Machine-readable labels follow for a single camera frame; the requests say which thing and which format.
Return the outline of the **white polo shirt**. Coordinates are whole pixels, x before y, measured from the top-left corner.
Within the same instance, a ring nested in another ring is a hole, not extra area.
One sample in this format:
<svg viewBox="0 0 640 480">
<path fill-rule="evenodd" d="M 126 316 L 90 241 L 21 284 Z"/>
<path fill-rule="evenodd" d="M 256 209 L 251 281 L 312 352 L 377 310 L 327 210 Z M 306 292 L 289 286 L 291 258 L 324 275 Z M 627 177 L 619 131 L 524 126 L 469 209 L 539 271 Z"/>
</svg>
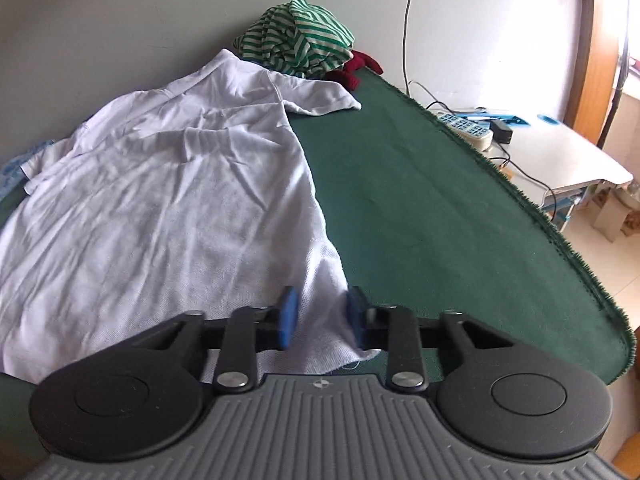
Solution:
<svg viewBox="0 0 640 480">
<path fill-rule="evenodd" d="M 1 369 L 25 382 L 184 311 L 224 318 L 299 294 L 292 347 L 265 373 L 364 361 L 293 114 L 358 110 L 340 84 L 219 52 L 120 96 L 29 159 L 1 231 Z"/>
</svg>

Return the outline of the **green felt table cover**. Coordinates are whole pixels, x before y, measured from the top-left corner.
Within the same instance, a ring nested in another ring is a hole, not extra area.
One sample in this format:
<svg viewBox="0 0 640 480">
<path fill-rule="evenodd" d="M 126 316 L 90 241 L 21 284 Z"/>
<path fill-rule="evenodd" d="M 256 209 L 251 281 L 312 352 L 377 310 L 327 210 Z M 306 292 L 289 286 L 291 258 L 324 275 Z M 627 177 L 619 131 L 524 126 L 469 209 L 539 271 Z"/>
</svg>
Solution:
<svg viewBox="0 0 640 480">
<path fill-rule="evenodd" d="M 290 116 L 347 287 L 469 313 L 604 382 L 625 374 L 628 322 L 546 216 L 381 77 L 352 95 L 358 110 Z"/>
</svg>

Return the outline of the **white side desk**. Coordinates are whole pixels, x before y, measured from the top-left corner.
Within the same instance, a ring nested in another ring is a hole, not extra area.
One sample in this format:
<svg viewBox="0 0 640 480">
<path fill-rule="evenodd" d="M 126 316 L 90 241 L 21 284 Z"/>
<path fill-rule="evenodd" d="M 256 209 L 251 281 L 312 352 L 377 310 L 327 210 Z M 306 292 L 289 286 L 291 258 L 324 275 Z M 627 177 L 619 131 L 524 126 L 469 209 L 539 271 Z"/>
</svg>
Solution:
<svg viewBox="0 0 640 480">
<path fill-rule="evenodd" d="M 632 180 L 624 166 L 562 122 L 529 116 L 510 128 L 511 141 L 494 142 L 486 156 L 560 231 L 596 188 L 623 188 Z"/>
</svg>

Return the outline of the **white power strip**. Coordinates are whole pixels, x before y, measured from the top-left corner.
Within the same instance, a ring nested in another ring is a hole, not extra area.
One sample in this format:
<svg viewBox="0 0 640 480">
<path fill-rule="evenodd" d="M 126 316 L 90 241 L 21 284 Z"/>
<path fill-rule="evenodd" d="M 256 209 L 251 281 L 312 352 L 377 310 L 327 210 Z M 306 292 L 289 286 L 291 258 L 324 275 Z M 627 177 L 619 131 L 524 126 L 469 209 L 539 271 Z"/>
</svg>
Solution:
<svg viewBox="0 0 640 480">
<path fill-rule="evenodd" d="M 490 149 L 494 134 L 489 128 L 452 114 L 448 110 L 430 110 L 430 113 L 477 151 L 486 152 Z"/>
</svg>

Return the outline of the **black power adapter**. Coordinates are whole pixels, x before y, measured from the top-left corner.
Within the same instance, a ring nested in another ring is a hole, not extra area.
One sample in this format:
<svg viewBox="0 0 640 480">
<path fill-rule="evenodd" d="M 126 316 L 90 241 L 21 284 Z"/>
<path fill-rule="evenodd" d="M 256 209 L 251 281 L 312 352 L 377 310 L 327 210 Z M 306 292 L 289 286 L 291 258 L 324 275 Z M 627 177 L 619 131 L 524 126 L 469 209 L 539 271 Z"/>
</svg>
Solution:
<svg viewBox="0 0 640 480">
<path fill-rule="evenodd" d="M 513 130 L 502 120 L 491 119 L 489 129 L 492 132 L 492 137 L 498 144 L 511 143 Z"/>
</svg>

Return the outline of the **dark red garment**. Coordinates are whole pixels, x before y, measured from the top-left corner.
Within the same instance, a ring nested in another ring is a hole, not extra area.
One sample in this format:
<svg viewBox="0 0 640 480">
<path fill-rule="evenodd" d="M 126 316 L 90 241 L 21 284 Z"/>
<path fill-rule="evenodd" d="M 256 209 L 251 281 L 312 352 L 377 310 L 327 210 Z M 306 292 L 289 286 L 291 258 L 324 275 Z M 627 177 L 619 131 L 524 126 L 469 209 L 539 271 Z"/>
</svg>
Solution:
<svg viewBox="0 0 640 480">
<path fill-rule="evenodd" d="M 377 75 L 384 74 L 382 66 L 378 64 L 378 61 L 372 58 L 372 56 L 361 51 L 352 50 L 352 58 L 341 68 L 326 73 L 323 79 L 337 82 L 347 91 L 353 92 L 360 85 L 360 79 L 357 77 L 357 73 L 365 68 Z"/>
</svg>

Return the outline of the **green white striped garment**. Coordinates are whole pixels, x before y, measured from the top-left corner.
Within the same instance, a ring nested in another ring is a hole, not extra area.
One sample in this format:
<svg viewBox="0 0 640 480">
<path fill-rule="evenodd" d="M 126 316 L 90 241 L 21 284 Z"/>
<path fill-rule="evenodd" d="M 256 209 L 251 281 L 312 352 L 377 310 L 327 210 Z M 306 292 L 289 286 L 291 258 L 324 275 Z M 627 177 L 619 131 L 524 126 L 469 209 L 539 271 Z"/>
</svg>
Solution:
<svg viewBox="0 0 640 480">
<path fill-rule="evenodd" d="M 272 6 L 233 41 L 243 60 L 305 79 L 343 67 L 354 44 L 355 36 L 330 10 L 307 0 Z"/>
</svg>

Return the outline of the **wooden door frame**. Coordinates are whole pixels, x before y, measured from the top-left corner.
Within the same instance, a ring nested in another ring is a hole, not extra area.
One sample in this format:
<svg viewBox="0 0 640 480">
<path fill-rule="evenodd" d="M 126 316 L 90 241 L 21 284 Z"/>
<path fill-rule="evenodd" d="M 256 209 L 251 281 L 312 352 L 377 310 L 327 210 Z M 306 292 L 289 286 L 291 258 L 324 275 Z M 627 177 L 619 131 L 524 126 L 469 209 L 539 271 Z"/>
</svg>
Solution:
<svg viewBox="0 0 640 480">
<path fill-rule="evenodd" d="M 624 0 L 579 0 L 574 74 L 563 122 L 593 144 L 605 124 L 620 58 Z"/>
</svg>

